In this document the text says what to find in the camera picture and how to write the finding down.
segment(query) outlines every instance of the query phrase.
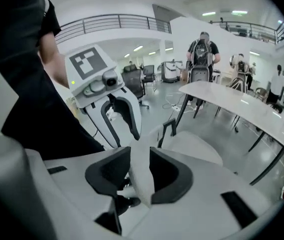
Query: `power strip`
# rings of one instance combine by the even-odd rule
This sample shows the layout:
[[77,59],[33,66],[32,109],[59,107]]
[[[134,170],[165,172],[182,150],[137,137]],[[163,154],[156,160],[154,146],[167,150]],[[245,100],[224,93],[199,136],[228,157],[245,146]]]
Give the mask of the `power strip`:
[[181,111],[181,109],[178,106],[172,106],[172,109],[177,111],[177,112]]

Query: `chair back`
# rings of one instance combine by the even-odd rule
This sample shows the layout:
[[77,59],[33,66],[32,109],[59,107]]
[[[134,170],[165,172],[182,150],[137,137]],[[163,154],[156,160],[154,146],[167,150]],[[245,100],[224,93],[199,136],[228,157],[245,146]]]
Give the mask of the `chair back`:
[[136,69],[122,73],[122,78],[125,86],[135,94],[137,98],[143,96],[143,87],[141,85],[141,70]]
[[125,66],[125,67],[123,68],[123,72],[124,72],[124,73],[125,73],[125,72],[129,72],[129,71],[133,71],[133,70],[137,70],[137,67],[136,67],[135,64],[133,64],[133,65],[128,65],[128,66]]
[[210,79],[210,73],[206,66],[193,66],[190,70],[191,74],[189,77],[189,82],[196,82],[196,81],[206,81],[208,82]]
[[263,96],[265,97],[267,95],[267,90],[261,87],[256,88],[256,94],[258,94],[258,96]]
[[152,76],[154,74],[154,65],[144,66],[143,74],[148,76]]
[[246,83],[240,77],[237,77],[233,80],[232,84],[230,85],[230,88],[236,89],[236,90],[238,90],[242,93],[245,93],[245,94],[247,93]]

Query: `black t-shirt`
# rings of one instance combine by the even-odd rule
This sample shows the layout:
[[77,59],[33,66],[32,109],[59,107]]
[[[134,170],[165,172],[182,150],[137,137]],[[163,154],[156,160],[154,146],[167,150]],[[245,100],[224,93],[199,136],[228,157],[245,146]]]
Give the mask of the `black t-shirt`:
[[0,73],[28,103],[56,93],[38,56],[40,38],[61,31],[49,0],[17,0],[0,15]]
[[[195,41],[192,42],[191,46],[190,46],[189,49],[188,49],[188,52],[189,52],[189,53],[191,53],[191,52],[193,51],[194,45],[196,44],[196,42],[197,42],[197,40],[195,40]],[[210,48],[209,48],[209,49],[210,49],[209,52],[212,53],[213,55],[219,53],[218,48],[217,48],[217,45],[216,45],[214,42],[212,42],[212,41],[210,41]],[[213,64],[209,65],[208,67],[211,68],[211,69],[213,69]]]

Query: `camera lens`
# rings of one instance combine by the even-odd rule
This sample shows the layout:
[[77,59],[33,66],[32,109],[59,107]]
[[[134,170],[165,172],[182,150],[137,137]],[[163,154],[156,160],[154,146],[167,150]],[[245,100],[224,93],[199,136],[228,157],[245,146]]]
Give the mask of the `camera lens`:
[[116,84],[116,79],[114,79],[114,78],[108,79],[108,80],[106,81],[106,84],[107,84],[108,86],[113,86],[113,85]]

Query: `railing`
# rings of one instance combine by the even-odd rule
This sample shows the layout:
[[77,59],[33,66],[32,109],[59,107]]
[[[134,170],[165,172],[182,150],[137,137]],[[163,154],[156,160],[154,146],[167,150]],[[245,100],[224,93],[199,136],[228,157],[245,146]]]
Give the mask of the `railing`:
[[106,14],[82,18],[61,27],[57,44],[87,33],[110,29],[148,29],[171,34],[171,25],[159,19],[133,14]]
[[277,32],[277,43],[284,40],[284,22],[276,29]]
[[221,28],[240,37],[257,39],[274,44],[277,44],[279,41],[278,30],[271,27],[240,21],[215,21],[210,23],[219,25]]

